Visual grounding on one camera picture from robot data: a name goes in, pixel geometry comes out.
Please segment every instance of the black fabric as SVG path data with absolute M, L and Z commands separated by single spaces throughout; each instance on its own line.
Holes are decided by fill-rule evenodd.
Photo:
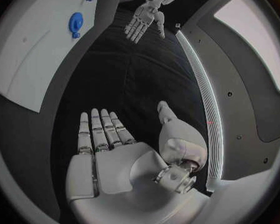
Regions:
M 52 178 L 61 209 L 61 223 L 69 220 L 65 176 L 77 151 L 81 112 L 92 108 L 115 111 L 131 134 L 158 151 L 161 124 L 156 110 L 161 100 L 176 115 L 198 129 L 207 141 L 200 91 L 187 58 L 174 34 L 159 37 L 153 24 L 136 44 L 124 27 L 133 13 L 119 9 L 114 23 L 81 60 L 62 97 L 51 150 Z M 196 188 L 205 192 L 207 168 L 198 174 Z

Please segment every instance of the white panel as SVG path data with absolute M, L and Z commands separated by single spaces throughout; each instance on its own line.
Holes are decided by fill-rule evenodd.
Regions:
M 0 93 L 15 103 L 39 112 L 56 70 L 79 41 L 68 28 L 71 15 L 80 12 L 81 37 L 93 27 L 97 0 L 35 0 L 13 24 L 0 47 Z M 0 30 L 10 26 L 17 10 L 5 15 Z
M 214 16 L 235 30 L 254 48 L 280 90 L 279 51 L 257 15 L 242 0 L 231 0 Z

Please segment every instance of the gray panel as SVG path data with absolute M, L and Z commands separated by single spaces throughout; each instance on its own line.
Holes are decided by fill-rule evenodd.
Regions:
M 119 0 L 98 0 L 94 27 L 68 53 L 54 75 L 40 113 L 0 95 L 0 150 L 25 194 L 54 219 L 60 215 L 50 171 L 51 135 L 59 102 L 80 59 L 112 23 Z
M 240 74 L 249 94 L 257 131 L 263 142 L 280 138 L 280 92 L 265 64 L 236 32 L 214 18 L 219 3 L 197 23 L 226 53 Z
M 218 44 L 196 25 L 218 2 L 227 1 L 210 0 L 183 26 L 182 32 L 200 58 L 218 103 L 223 126 L 222 179 L 235 180 L 270 168 L 280 139 L 270 143 L 259 139 L 253 106 L 241 76 Z

